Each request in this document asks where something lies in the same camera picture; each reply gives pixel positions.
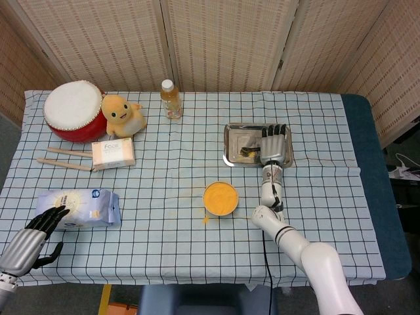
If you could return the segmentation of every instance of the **woven screen panel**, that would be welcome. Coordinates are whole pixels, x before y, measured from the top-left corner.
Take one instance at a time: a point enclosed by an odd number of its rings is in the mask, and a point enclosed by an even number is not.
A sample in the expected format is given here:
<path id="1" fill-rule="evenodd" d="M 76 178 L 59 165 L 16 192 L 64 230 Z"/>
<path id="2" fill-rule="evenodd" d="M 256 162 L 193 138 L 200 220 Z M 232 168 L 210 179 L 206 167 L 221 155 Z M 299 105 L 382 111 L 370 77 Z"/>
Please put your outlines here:
<path id="1" fill-rule="evenodd" d="M 59 82 L 44 69 L 35 55 L 0 14 L 0 111 L 21 125 L 25 90 L 54 89 Z"/>
<path id="2" fill-rule="evenodd" d="M 105 91 L 157 91 L 167 78 L 152 0 L 18 2 L 71 79 Z"/>
<path id="3" fill-rule="evenodd" d="M 390 1 L 338 88 L 369 100 L 382 147 L 420 116 L 419 22 L 417 0 Z"/>
<path id="4" fill-rule="evenodd" d="M 184 91 L 271 89 L 295 0 L 163 3 Z"/>
<path id="5" fill-rule="evenodd" d="M 387 0 L 301 1 L 274 90 L 329 92 Z"/>

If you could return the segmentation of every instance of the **yellow plush toy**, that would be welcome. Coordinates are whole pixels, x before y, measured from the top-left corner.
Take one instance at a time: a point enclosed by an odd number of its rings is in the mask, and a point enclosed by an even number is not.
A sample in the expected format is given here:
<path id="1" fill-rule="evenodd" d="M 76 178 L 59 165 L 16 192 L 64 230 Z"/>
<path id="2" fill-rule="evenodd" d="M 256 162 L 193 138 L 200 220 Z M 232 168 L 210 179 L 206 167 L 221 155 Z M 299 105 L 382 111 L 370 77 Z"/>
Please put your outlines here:
<path id="1" fill-rule="evenodd" d="M 132 104 L 119 95 L 106 95 L 102 100 L 102 113 L 108 121 L 106 133 L 127 138 L 145 128 L 147 121 L 140 113 L 141 108 L 140 104 Z"/>

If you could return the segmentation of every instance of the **red drum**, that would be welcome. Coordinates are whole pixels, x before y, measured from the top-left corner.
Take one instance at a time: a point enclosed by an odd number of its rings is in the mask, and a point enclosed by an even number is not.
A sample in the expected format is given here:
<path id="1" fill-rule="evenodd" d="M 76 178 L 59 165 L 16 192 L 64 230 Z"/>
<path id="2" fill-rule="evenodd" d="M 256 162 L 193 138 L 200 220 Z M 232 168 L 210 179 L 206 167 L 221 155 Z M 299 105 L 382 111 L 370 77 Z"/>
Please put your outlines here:
<path id="1" fill-rule="evenodd" d="M 47 97 L 43 113 L 53 133 L 72 142 L 94 141 L 106 132 L 100 109 L 102 93 L 88 81 L 57 87 Z"/>

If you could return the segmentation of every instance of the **tablecloth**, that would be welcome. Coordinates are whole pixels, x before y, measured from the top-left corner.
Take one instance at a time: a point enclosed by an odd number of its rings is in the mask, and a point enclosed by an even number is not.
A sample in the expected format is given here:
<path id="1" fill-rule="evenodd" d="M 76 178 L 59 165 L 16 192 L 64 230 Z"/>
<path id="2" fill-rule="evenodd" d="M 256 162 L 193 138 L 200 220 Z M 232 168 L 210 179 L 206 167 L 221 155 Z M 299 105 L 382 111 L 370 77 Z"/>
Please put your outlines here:
<path id="1" fill-rule="evenodd" d="M 0 250 L 33 217 L 37 196 L 48 189 L 113 190 L 120 195 L 122 224 L 55 232 L 43 253 L 63 241 L 62 254 L 21 277 L 24 285 L 268 285 L 262 232 L 250 220 L 259 204 L 261 169 L 224 164 L 223 131 L 229 122 L 288 124 L 295 164 L 283 174 L 286 219 L 308 240 L 337 248 L 350 284 L 385 277 L 340 95 L 186 93 L 183 117 L 170 121 L 159 93 L 121 92 L 141 103 L 148 118 L 146 130 L 135 135 L 136 165 L 89 173 L 36 162 L 41 157 L 91 164 L 46 153 L 48 146 L 91 149 L 51 133 L 42 114 L 48 94 L 26 92 L 22 138 L 0 195 Z M 232 183 L 240 196 L 238 208 L 226 217 L 203 208 L 204 188 L 216 180 Z M 274 286 L 308 284 L 273 241 L 266 240 L 266 250 Z"/>

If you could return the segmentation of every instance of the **juice bottle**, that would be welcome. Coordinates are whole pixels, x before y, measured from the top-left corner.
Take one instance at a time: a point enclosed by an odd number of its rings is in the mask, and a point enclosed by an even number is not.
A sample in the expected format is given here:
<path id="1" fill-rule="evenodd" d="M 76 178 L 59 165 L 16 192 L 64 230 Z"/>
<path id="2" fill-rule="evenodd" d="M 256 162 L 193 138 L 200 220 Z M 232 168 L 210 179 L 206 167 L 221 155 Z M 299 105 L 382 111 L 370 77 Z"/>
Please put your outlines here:
<path id="1" fill-rule="evenodd" d="M 171 80 L 166 79 L 162 81 L 160 97 L 165 108 L 166 117 L 178 119 L 182 116 L 182 102 L 179 97 L 179 90 Z"/>

